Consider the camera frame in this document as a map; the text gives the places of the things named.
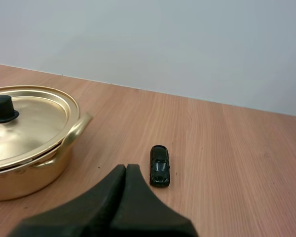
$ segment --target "lid knob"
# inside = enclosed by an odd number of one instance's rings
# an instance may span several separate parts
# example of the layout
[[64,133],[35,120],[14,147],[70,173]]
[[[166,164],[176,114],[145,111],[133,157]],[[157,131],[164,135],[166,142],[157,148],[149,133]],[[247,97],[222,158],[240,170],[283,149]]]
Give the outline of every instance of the lid knob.
[[9,95],[0,95],[0,123],[10,122],[19,116],[14,110],[12,98]]

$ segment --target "wooden table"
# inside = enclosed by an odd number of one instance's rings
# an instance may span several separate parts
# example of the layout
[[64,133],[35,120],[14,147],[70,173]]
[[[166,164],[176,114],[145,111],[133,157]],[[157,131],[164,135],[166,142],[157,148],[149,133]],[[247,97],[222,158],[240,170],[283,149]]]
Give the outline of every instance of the wooden table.
[[0,86],[43,85],[94,119],[65,173],[28,197],[0,202],[0,236],[25,217],[82,194],[117,164],[165,145],[171,184],[153,192],[203,237],[296,237],[296,117],[0,65]]

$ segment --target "metal handle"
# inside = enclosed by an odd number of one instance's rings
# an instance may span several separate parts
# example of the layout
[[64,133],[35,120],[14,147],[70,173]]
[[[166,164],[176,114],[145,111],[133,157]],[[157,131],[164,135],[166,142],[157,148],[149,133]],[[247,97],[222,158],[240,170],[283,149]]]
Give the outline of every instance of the metal handle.
[[31,167],[42,168],[45,166],[49,166],[56,163],[59,159],[65,156],[69,149],[74,145],[77,138],[84,132],[92,119],[93,117],[89,113],[85,113],[67,133],[62,143],[60,144],[56,155],[52,159],[48,159],[44,162],[37,162]]

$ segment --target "black toy car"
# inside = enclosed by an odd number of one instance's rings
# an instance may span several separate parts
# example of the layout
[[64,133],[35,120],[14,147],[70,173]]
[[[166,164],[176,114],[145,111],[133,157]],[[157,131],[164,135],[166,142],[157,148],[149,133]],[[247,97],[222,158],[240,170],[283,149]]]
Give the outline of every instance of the black toy car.
[[170,184],[169,153],[162,145],[153,146],[150,151],[150,184],[157,187]]

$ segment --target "golden pot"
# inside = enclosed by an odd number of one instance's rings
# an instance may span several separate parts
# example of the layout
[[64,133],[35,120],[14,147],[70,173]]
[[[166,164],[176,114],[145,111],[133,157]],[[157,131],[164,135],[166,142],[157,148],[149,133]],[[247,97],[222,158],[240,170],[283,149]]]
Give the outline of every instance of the golden pot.
[[0,200],[23,197],[54,181],[67,167],[71,148],[92,117],[81,118],[71,96],[48,87],[10,86],[0,95]]

